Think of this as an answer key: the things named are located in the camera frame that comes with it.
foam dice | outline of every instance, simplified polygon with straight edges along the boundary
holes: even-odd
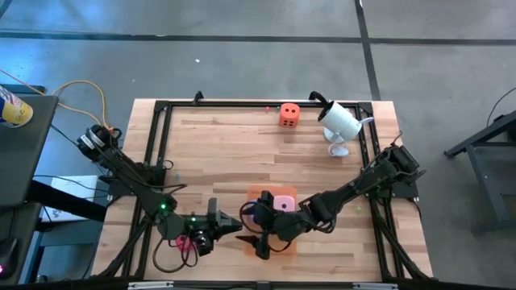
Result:
[[[299,106],[292,103],[285,103],[280,108],[280,126],[294,128],[298,125],[299,114],[301,110]]]

pink object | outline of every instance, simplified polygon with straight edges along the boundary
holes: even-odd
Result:
[[[177,249],[181,252],[188,252],[192,248],[192,243],[190,239],[184,235],[181,235],[176,238]]]
[[[296,201],[291,196],[275,196],[274,209],[291,212],[296,210]]]

black metal frame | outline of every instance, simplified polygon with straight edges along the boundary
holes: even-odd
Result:
[[[489,171],[478,162],[479,155],[477,152],[478,147],[514,147],[515,144],[512,142],[487,141],[508,130],[513,130],[515,126],[516,110],[510,114],[497,118],[491,125],[444,152],[444,155],[450,159],[456,157],[460,153],[468,153],[476,179],[493,207],[496,220],[487,225],[473,228],[472,231],[475,234],[483,234],[484,232],[491,230],[516,228],[516,219],[510,217],[507,211],[507,206],[503,200],[504,193],[498,188],[495,178],[493,178]]]
[[[164,161],[164,154],[166,149],[166,143],[169,136],[169,129],[170,129],[170,122],[172,118],[172,112],[174,107],[259,107],[259,108],[265,108],[265,107],[278,107],[281,106],[284,102],[282,101],[245,101],[245,100],[231,100],[231,101],[201,101],[204,98],[201,92],[197,92],[195,95],[195,98],[192,101],[174,101],[174,100],[167,100],[167,101],[156,101],[156,104],[154,105],[154,113],[152,116],[152,123],[151,128],[149,132],[148,137],[148,144],[147,149],[145,151],[145,157],[144,162],[146,164],[151,163],[151,156],[152,156],[152,149],[154,146],[154,143],[156,141],[156,134],[157,134],[157,127],[158,127],[158,121],[160,118],[160,114],[164,111],[164,125],[163,130],[161,132],[161,140],[160,140],[160,147],[158,149],[158,156],[156,161],[156,166],[160,166],[163,164]],[[307,102],[307,101],[292,101],[293,103],[297,104],[301,108],[323,108],[323,104],[320,102]],[[372,111],[372,103],[370,101],[338,101],[338,103],[343,106],[344,108],[347,108],[349,110],[352,110],[353,113],[355,113],[355,116],[358,120],[362,119],[362,116],[365,117],[373,117],[373,111]],[[369,130],[371,131],[371,139],[372,139],[372,148],[374,155],[377,155],[380,153],[380,144],[378,140],[377,135],[377,128],[374,120],[369,123]],[[368,144],[365,138],[364,128],[359,133],[359,142],[360,142],[360,150],[362,155],[362,162],[364,166],[366,166],[370,162],[370,157],[368,153]],[[396,230],[394,226],[394,218],[393,218],[393,211],[390,207],[390,198],[384,199],[384,205],[385,205],[385,220],[387,222],[387,225],[389,229],[391,230],[394,237],[396,237]],[[140,202],[136,201],[135,210],[133,213],[133,219],[131,223],[131,230],[130,235],[132,235],[135,231],[135,228],[138,225],[138,222],[141,218],[141,204]],[[380,230],[380,225],[378,222],[373,219],[373,229],[375,234],[375,240],[377,244],[377,252],[378,252],[378,262],[380,264],[381,269],[381,277],[382,280],[386,280],[388,278],[392,278],[392,276],[389,274],[389,268],[387,264],[387,258],[385,256],[385,248],[383,243],[383,235]],[[149,243],[150,243],[150,237],[151,237],[151,231],[152,229],[147,229],[145,231],[141,252],[139,256],[139,262],[138,262],[138,268],[135,271],[135,276],[138,276],[140,279],[144,278],[145,273],[145,267],[147,264],[147,257],[148,257],[148,250],[149,250]],[[122,276],[129,276],[131,271],[131,261],[132,261],[133,251],[128,255],[127,259],[125,260],[123,264],[123,271]],[[394,265],[396,268],[396,277],[403,278],[403,267],[402,262],[399,259],[399,257],[394,253]]]

red dice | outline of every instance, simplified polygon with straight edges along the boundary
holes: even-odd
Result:
[[[285,103],[280,108],[280,126],[294,128],[298,125],[299,114],[301,110],[299,106],[292,103]]]

yellow can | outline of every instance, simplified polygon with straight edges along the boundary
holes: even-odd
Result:
[[[9,128],[23,126],[33,113],[31,106],[0,86],[0,124]]]

